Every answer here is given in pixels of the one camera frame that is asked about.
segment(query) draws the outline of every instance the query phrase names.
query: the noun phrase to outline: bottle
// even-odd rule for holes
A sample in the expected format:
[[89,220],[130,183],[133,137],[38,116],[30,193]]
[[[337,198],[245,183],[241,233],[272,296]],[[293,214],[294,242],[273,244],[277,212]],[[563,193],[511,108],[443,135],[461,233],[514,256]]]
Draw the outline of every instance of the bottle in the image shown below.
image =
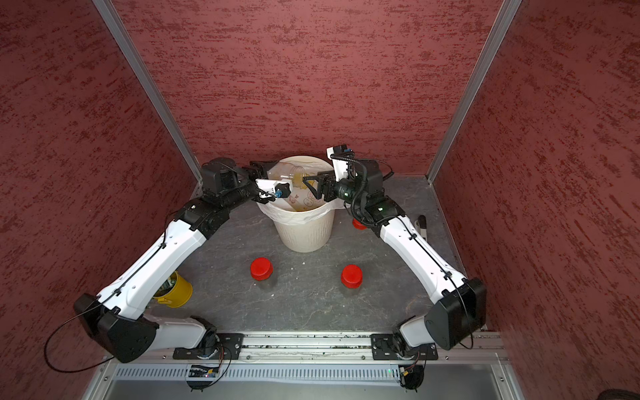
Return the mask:
[[251,277],[255,280],[257,287],[263,291],[270,292],[278,282],[277,270],[269,259],[260,257],[251,263]]
[[362,270],[357,265],[347,265],[340,275],[340,292],[345,297],[356,296],[362,287]]
[[307,176],[307,174],[305,173],[305,169],[298,165],[279,162],[267,172],[267,175],[269,176],[269,179],[289,179],[293,182],[293,186],[295,188],[307,188],[307,185],[302,181],[302,178]]

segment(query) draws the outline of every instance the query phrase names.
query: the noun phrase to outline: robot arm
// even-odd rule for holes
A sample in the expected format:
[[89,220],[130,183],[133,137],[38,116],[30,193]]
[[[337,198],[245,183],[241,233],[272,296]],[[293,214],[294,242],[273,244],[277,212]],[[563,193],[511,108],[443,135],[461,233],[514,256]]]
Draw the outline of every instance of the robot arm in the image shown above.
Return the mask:
[[[376,161],[356,159],[344,145],[327,154],[334,170],[305,177],[309,190],[316,198],[350,204],[352,216],[400,254],[434,303],[425,316],[398,326],[398,353],[431,342],[450,349],[484,325],[484,285],[467,280],[417,234],[402,208],[384,194],[382,182],[390,175],[383,176]],[[249,200],[266,203],[289,196],[290,182],[267,179],[274,164],[252,162],[238,168],[231,159],[217,158],[203,165],[202,197],[177,212],[165,233],[124,274],[97,296],[84,294],[76,301],[74,309],[87,334],[121,362],[160,348],[196,348],[202,358],[210,356],[205,350],[211,353],[216,343],[215,327],[195,317],[163,319],[144,311],[162,283],[229,219],[232,209]]]
[[274,164],[238,168],[231,159],[217,158],[203,165],[202,197],[178,211],[161,237],[97,296],[76,300],[74,309],[87,334],[121,362],[161,348],[198,348],[207,358],[217,340],[215,327],[202,319],[143,313],[163,282],[229,219],[232,209],[249,200],[267,203],[289,196],[290,182],[267,179]]
[[386,177],[378,163],[356,159],[345,145],[328,148],[327,156],[333,160],[333,171],[305,177],[309,190],[316,198],[340,198],[349,204],[352,217],[402,257],[434,304],[428,314],[398,326],[397,351],[403,354],[432,342],[448,350],[484,325],[484,284],[477,278],[467,280],[416,232],[402,208],[385,195],[382,182]]

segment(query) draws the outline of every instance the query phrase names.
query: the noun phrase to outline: trash can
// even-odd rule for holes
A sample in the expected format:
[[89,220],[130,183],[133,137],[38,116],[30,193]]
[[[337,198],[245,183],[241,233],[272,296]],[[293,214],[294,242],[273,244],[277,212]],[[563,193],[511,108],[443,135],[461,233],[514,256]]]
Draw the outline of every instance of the trash can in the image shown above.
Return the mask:
[[[310,156],[294,156],[280,161],[304,167],[307,175],[333,169],[326,161]],[[304,204],[304,209],[308,210],[295,211],[299,204]],[[294,252],[308,253],[318,250],[329,240],[333,215],[336,209],[342,207],[342,200],[335,199],[328,203],[324,200],[318,201],[309,189],[305,189],[296,193],[292,191],[291,199],[287,201],[278,199],[267,204],[258,203],[258,207],[273,220],[286,247]]]

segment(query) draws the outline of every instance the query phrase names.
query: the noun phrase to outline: vent grille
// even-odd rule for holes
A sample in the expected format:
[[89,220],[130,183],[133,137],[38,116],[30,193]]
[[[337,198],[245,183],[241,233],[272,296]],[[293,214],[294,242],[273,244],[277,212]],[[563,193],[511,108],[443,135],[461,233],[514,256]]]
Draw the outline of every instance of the vent grille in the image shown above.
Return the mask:
[[188,365],[118,364],[114,380],[122,381],[184,381]]
[[[185,381],[215,378],[188,378],[189,365],[119,364],[114,380],[129,381]],[[397,365],[231,365],[225,381],[298,381],[298,382],[378,382],[395,385],[400,380]]]
[[225,379],[238,381],[397,381],[400,374],[393,367],[362,365],[256,365],[232,366]]

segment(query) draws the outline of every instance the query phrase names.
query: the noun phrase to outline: metal mounting plate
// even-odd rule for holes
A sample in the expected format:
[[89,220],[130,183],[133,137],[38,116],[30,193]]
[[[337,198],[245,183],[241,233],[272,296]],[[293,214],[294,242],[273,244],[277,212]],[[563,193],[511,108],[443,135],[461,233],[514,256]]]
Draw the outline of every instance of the metal mounting plate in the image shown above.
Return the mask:
[[[374,333],[371,335],[371,353],[374,360],[402,360],[392,349],[391,343],[393,335],[384,333]],[[438,360],[438,350],[435,345],[423,344],[419,346],[413,354],[420,353],[422,361]]]
[[[240,351],[242,350],[242,342],[244,339],[244,335],[242,333],[219,333],[218,338],[220,339],[220,343],[225,347],[225,360],[228,360],[227,352],[231,352],[231,359],[237,360]],[[185,349],[185,348],[176,348],[173,351],[173,359],[174,360],[198,360],[198,361],[206,361],[198,358],[196,356],[196,352],[193,349]]]

